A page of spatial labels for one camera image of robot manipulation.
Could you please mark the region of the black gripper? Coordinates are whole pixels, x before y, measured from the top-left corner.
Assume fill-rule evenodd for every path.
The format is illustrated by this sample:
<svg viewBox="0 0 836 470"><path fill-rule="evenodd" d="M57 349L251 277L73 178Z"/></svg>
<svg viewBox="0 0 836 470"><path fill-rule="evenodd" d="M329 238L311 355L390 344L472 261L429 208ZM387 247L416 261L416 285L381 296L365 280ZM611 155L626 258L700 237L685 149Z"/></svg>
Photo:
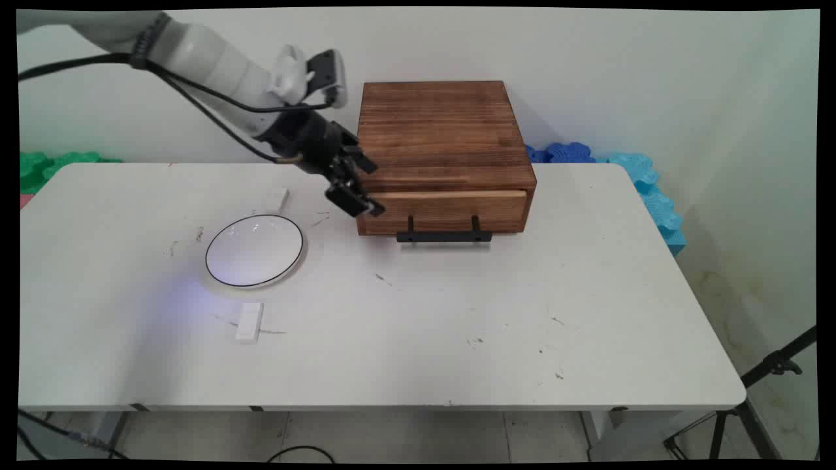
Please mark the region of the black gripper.
<svg viewBox="0 0 836 470"><path fill-rule="evenodd" d="M284 111L261 136L280 157L301 157L295 164L305 173L327 178L326 199L350 217L377 217L385 212L385 206L368 195L356 172L373 174L377 164L340 123L328 121L314 110Z"/></svg>

